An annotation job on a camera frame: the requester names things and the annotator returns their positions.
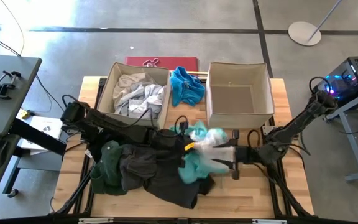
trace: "wooden table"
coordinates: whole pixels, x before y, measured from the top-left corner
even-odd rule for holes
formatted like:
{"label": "wooden table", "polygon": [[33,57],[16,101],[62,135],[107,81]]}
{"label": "wooden table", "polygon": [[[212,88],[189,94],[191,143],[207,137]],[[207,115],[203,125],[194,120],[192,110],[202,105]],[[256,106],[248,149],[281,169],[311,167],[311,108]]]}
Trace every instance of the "wooden table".
{"label": "wooden table", "polygon": [[[80,91],[80,101],[87,102],[92,107],[94,106],[100,78],[84,77]],[[284,80],[273,78],[271,81],[275,103],[274,120],[277,126],[283,126],[292,119]],[[199,119],[206,122],[205,102],[202,101],[195,107],[186,104],[173,107],[170,103],[165,127],[168,128],[173,125],[176,118],[183,114],[188,117],[191,124],[195,124]],[[241,130],[239,144],[247,145],[247,132],[248,130],[246,129]],[[77,144],[79,138],[79,136],[72,137],[67,147]],[[82,145],[65,154],[52,202],[55,210],[62,207],[79,183],[84,151],[85,146]],[[293,151],[288,151],[283,158],[283,165],[288,188],[305,210],[313,213],[308,184],[299,155]],[[214,189],[207,196],[198,196],[198,203],[195,209],[192,210],[160,200],[141,188],[131,190],[127,195],[123,196],[95,195],[91,216],[273,218],[268,179],[253,165],[241,165],[240,174],[241,178],[239,180],[233,180],[230,174],[215,176],[216,185]],[[88,187],[84,191],[81,211],[85,207]],[[281,191],[277,190],[277,192],[280,208],[284,211]]]}

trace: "desk clamp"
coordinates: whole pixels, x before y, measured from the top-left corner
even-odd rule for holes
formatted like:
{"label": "desk clamp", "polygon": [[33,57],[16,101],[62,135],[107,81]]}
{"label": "desk clamp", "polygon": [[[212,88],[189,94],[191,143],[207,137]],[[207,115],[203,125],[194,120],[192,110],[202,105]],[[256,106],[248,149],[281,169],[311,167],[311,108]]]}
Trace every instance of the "desk clamp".
{"label": "desk clamp", "polygon": [[6,93],[8,90],[13,90],[15,89],[15,85],[13,84],[16,80],[17,77],[21,77],[22,75],[19,72],[15,72],[13,71],[12,73],[9,73],[7,71],[2,71],[4,74],[0,77],[0,82],[6,77],[9,76],[12,78],[10,83],[4,83],[4,84],[0,84],[0,99],[4,99],[4,100],[10,100],[11,97],[7,96]]}

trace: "gray floor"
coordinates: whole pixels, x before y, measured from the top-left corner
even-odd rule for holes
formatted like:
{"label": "gray floor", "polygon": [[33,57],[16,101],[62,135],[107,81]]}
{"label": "gray floor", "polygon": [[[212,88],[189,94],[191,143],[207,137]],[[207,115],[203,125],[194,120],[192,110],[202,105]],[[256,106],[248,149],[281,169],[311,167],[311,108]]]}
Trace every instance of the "gray floor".
{"label": "gray floor", "polygon": [[[252,0],[6,2],[24,27],[257,28]],[[265,29],[285,30],[296,21],[318,24],[335,2],[259,0],[259,6]],[[9,14],[0,14],[0,24],[9,24],[0,31],[0,39],[20,49],[20,33]],[[343,0],[322,30],[358,30],[358,1]],[[346,57],[358,55],[358,36],[323,35],[314,47],[297,45],[287,35],[266,35],[266,41],[273,75],[285,79],[293,115],[305,106],[311,77],[325,75]],[[11,54],[2,48],[0,52]],[[199,58],[200,70],[207,70],[210,62],[263,62],[257,34],[26,32],[23,55],[43,59],[39,76],[57,98],[78,95],[84,75],[107,75],[111,65],[123,62],[125,56],[193,56]],[[33,84],[24,107],[48,109],[38,83]],[[51,112],[41,115],[58,118],[61,111],[53,105]],[[358,221],[358,181],[348,184],[344,180],[345,175],[358,172],[346,136],[318,119],[305,130],[305,144],[312,153],[305,162],[315,213]],[[56,181],[54,172],[21,171],[15,185],[21,195],[7,198],[0,189],[0,209],[11,208],[0,217],[48,213]]]}

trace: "white cloth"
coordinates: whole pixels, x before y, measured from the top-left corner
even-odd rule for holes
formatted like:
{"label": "white cloth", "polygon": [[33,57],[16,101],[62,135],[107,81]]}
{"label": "white cloth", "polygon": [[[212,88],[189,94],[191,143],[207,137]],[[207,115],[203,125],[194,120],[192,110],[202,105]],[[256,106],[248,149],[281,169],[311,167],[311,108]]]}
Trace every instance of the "white cloth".
{"label": "white cloth", "polygon": [[153,119],[161,112],[165,96],[165,86],[155,84],[146,73],[122,75],[113,90],[114,109],[116,114],[139,118],[147,108],[150,110],[142,119]]}

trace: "open box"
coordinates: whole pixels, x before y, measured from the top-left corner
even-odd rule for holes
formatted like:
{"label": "open box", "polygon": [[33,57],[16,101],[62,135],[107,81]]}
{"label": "open box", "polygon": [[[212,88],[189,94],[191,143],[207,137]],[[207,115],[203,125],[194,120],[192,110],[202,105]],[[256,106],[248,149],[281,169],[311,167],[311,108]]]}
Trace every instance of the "open box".
{"label": "open box", "polygon": [[[153,119],[153,124],[159,129],[161,129],[164,127],[165,124],[165,117],[167,116],[168,103],[171,95],[169,70],[166,68],[136,67],[116,62],[112,66],[109,77],[103,88],[103,92],[98,105],[98,111],[126,124],[132,124],[137,121],[137,119],[135,118],[114,114],[114,101],[112,98],[112,94],[114,91],[114,87],[116,86],[116,83],[118,82],[118,79],[121,75],[132,75],[143,72],[148,73],[159,85],[167,86],[165,89],[165,97],[163,99],[161,112],[158,115],[157,119]],[[151,126],[150,118],[143,117],[136,125]]]}
{"label": "open box", "polygon": [[266,64],[211,63],[206,112],[210,128],[260,128],[274,114]]}

